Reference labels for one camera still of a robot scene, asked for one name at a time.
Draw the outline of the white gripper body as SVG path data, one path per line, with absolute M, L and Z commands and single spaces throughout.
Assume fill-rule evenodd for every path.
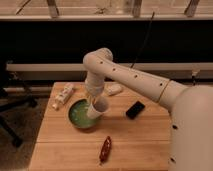
M 85 80 L 85 88 L 92 97 L 100 96 L 104 90 L 104 80 L 87 78 Z

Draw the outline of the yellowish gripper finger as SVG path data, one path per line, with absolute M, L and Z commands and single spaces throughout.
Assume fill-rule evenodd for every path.
M 89 104 L 94 104 L 94 103 L 96 103 L 97 102 L 97 97 L 93 97 L 93 96 L 91 96 L 91 95 L 89 95 L 88 97 L 87 97 L 87 101 L 88 101 L 88 103 Z

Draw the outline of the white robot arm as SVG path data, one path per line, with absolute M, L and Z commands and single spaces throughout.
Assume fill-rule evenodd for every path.
M 113 62 L 108 48 L 87 53 L 85 87 L 102 94 L 110 78 L 166 108 L 171 116 L 168 171 L 213 171 L 213 87 L 188 87 L 171 79 Z

